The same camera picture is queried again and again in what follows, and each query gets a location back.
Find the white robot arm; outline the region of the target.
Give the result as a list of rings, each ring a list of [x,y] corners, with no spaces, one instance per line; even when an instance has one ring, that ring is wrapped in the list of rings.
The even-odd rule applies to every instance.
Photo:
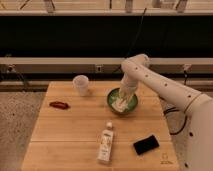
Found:
[[[153,72],[149,64],[145,54],[126,58],[121,90],[127,93],[142,82],[190,117],[185,171],[213,171],[213,98]]]

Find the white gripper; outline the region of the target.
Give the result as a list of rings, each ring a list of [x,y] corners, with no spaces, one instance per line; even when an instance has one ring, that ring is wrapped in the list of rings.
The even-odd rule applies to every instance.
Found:
[[[136,90],[137,84],[135,82],[129,82],[126,79],[122,79],[119,89],[119,97],[129,102]]]

